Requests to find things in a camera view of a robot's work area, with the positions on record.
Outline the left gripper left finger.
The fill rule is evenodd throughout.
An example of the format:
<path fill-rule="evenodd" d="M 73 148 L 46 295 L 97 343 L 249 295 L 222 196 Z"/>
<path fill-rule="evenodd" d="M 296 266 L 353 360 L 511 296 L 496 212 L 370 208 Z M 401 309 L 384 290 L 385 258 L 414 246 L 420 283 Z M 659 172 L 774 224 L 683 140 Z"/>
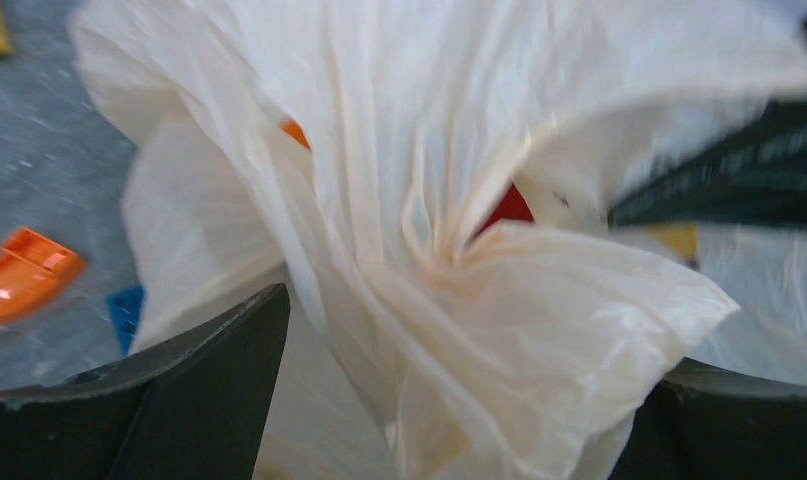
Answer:
<path fill-rule="evenodd" d="M 0 479 L 249 479 L 286 342 L 273 285 L 54 386 L 0 391 Z"/>

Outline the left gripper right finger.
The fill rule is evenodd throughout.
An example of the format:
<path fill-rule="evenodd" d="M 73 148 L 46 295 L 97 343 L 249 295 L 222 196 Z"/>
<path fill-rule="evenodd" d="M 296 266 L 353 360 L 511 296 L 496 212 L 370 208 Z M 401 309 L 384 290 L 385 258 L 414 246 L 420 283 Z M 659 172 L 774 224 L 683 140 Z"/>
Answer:
<path fill-rule="evenodd" d="M 637 410 L 614 479 L 807 479 L 807 386 L 686 359 Z"/>

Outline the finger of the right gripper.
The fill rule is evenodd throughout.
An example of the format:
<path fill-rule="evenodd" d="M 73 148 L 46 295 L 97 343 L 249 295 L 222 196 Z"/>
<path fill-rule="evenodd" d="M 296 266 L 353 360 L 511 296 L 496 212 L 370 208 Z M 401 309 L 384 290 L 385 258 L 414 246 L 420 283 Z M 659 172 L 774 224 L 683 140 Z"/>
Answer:
<path fill-rule="evenodd" d="M 658 1 L 631 29 L 633 78 L 662 103 L 654 160 L 614 228 L 711 222 L 807 230 L 807 13 L 782 1 Z"/>

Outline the translucent beige plastic bag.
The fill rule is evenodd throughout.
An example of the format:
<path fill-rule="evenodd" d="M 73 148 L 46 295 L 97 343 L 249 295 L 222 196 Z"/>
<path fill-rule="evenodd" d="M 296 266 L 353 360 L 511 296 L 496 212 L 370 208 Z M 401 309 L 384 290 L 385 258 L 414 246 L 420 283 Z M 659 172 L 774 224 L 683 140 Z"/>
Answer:
<path fill-rule="evenodd" d="M 286 282 L 401 479 L 604 479 L 738 306 L 611 241 L 654 160 L 658 1 L 88 1 L 77 65 L 139 150 L 141 352 Z M 477 236 L 514 184 L 534 222 Z"/>

